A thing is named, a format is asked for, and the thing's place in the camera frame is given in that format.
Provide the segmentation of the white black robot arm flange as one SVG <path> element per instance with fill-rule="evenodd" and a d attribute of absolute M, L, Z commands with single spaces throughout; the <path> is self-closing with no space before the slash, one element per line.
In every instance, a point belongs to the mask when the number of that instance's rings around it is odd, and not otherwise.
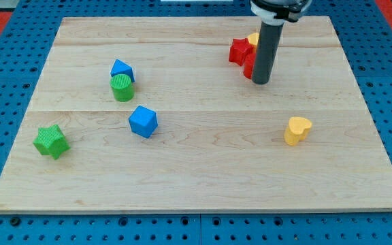
<path fill-rule="evenodd" d="M 306 14 L 312 0 L 250 0 L 250 9 L 267 25 L 297 22 Z"/>

